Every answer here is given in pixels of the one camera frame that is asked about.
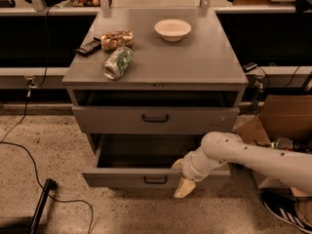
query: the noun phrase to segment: gray cabinet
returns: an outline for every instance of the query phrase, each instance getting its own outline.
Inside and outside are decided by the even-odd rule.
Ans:
[[[187,20],[194,30],[165,42],[153,25],[166,18]],[[232,131],[247,79],[213,11],[111,9],[97,15],[85,41],[126,28],[135,36],[134,62],[121,79],[102,74],[104,51],[77,56],[63,79],[95,153],[83,176],[93,187],[177,187],[181,172],[171,165],[205,133]],[[224,166],[199,186],[219,188],[229,176]]]

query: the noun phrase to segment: cabinet top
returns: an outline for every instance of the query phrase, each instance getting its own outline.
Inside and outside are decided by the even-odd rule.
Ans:
[[[165,41],[154,25],[165,19],[187,21],[191,32],[178,42]],[[102,33],[130,29],[134,34],[133,63],[117,81],[107,79],[103,61],[110,55],[99,50],[87,58],[76,56],[63,84],[72,86],[114,83],[247,84],[233,49],[212,9],[110,9],[101,11],[83,44]]]

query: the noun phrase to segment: soda can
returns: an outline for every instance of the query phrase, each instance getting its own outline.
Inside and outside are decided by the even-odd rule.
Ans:
[[[131,49],[119,47],[103,62],[103,74],[110,80],[118,80],[132,63],[133,57]]]
[[[104,33],[100,36],[100,43],[105,51],[116,50],[118,47],[131,48],[134,44],[134,34],[129,29]]]

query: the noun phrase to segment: floor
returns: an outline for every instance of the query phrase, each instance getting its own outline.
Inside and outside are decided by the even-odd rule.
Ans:
[[[22,116],[22,108],[0,110],[2,138]],[[240,116],[236,126],[251,119]],[[39,179],[54,179],[52,192],[62,201],[84,200],[92,205],[92,234],[295,234],[295,227],[272,216],[261,204],[252,172],[231,166],[222,189],[195,190],[175,199],[173,189],[90,188],[81,172],[93,165],[93,152],[68,109],[29,110],[5,141],[23,145],[37,163]],[[41,191],[32,161],[24,149],[0,144],[0,217],[30,216]],[[46,223],[37,233],[87,233],[91,210],[85,203],[48,199]],[[27,233],[25,229],[0,229]]]

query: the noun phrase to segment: black shoe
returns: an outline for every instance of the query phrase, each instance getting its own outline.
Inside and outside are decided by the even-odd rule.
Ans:
[[[279,196],[271,192],[263,192],[261,198],[267,210],[280,220],[294,225],[304,233],[312,234],[312,227],[300,221],[295,212],[295,201]]]

